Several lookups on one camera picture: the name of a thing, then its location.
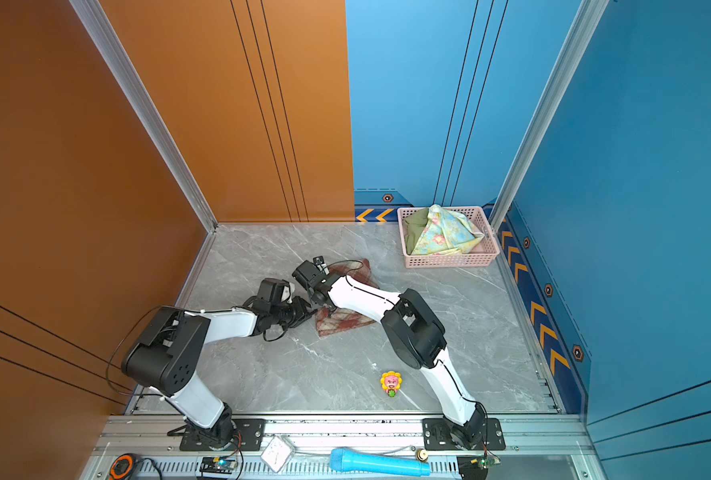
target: brown wall panel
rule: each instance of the brown wall panel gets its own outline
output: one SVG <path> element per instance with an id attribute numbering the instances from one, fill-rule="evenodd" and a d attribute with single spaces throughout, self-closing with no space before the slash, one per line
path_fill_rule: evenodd
<path id="1" fill-rule="evenodd" d="M 352 219 L 344 1 L 101 4 L 217 220 Z"/>
<path id="2" fill-rule="evenodd" d="M 204 236 L 69 2 L 1 0 L 0 304 L 99 359 L 2 308 L 0 331 L 102 375 Z M 3 333 L 0 356 L 116 399 L 0 360 L 0 478 L 74 478 L 126 398 Z"/>

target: plaid cloth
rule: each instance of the plaid cloth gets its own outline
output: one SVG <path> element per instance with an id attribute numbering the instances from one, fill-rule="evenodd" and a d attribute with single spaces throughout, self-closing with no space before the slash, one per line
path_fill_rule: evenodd
<path id="1" fill-rule="evenodd" d="M 375 288 L 379 288 L 377 283 L 371 278 L 371 266 L 366 258 L 358 261 L 335 264 L 329 267 L 329 272 L 336 272 L 337 274 L 344 275 L 351 269 L 353 270 L 350 271 L 348 275 L 350 275 L 354 280 Z M 327 336 L 332 333 L 344 332 L 360 326 L 370 325 L 374 322 L 375 321 L 370 319 L 368 316 L 363 316 L 358 312 L 344 308 L 338 308 L 331 314 L 331 316 L 329 314 L 329 310 L 325 307 L 322 307 L 316 313 L 316 331 L 318 332 L 318 336 Z"/>

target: marble tabletop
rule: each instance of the marble tabletop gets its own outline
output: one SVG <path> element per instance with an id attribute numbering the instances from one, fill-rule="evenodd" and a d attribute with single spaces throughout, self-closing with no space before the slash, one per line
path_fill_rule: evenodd
<path id="1" fill-rule="evenodd" d="M 222 224 L 187 307 L 239 305 L 263 278 L 294 282 L 293 270 L 318 255 L 329 264 L 368 258 L 380 288 L 422 294 L 446 328 L 460 378 L 490 412 L 548 411 L 497 267 L 407 269 L 398 224 Z M 306 296 L 299 285 L 297 293 Z M 379 381 L 390 370 L 404 379 L 394 398 Z M 319 338 L 309 320 L 276 342 L 215 342 L 197 372 L 234 412 L 441 411 L 425 378 L 398 359 L 377 323 Z M 168 411 L 153 398 L 138 403 L 139 413 Z"/>

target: pink plastic basket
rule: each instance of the pink plastic basket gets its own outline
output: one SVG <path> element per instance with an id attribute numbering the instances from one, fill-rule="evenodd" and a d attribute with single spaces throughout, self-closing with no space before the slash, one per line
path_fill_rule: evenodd
<path id="1" fill-rule="evenodd" d="M 484 210 L 480 206 L 447 206 L 452 210 L 464 214 L 478 229 L 483 232 L 484 238 L 469 254 L 462 255 L 408 255 L 406 253 L 406 238 L 404 219 L 415 213 L 420 208 L 399 208 L 399 231 L 401 232 L 401 248 L 403 249 L 406 268 L 433 268 L 437 266 L 489 266 L 491 261 L 500 253 L 499 244 L 491 225 L 486 220 Z"/>

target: blue microphone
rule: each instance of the blue microphone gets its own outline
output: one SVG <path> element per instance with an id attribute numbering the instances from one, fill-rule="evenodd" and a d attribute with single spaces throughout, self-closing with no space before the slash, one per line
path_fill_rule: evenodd
<path id="1" fill-rule="evenodd" d="M 351 452 L 347 448 L 335 448 L 329 460 L 332 470 L 336 472 L 389 473 L 392 475 L 407 475 L 412 477 L 427 477 L 430 466 L 417 460 L 380 455 L 366 455 Z"/>

